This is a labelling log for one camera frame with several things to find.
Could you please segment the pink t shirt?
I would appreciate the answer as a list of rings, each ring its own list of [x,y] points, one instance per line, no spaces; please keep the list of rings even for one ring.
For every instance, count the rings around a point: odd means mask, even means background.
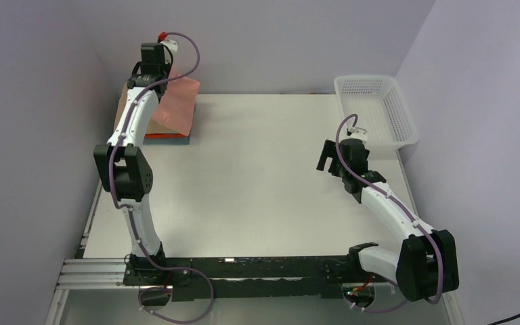
[[[200,82],[190,77],[169,81],[152,120],[171,133],[189,135]]]

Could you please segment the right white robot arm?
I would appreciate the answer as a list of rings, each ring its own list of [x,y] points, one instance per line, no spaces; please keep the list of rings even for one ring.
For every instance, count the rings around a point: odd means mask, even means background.
[[[324,142],[317,170],[341,178],[345,191],[366,207],[400,242],[398,252],[368,242],[351,247],[346,272],[355,281],[376,274],[397,284],[408,301],[436,300],[460,284],[456,243],[447,230],[436,230],[422,221],[392,191],[387,180],[368,167],[360,139]]]

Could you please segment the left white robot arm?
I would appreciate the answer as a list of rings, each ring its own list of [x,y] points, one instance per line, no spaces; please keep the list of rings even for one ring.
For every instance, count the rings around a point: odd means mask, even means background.
[[[131,237],[129,267],[150,284],[161,283],[168,267],[150,211],[154,175],[142,146],[152,114],[167,88],[172,59],[164,43],[142,44],[141,60],[121,96],[120,120],[106,144],[93,151],[102,186],[125,216]]]

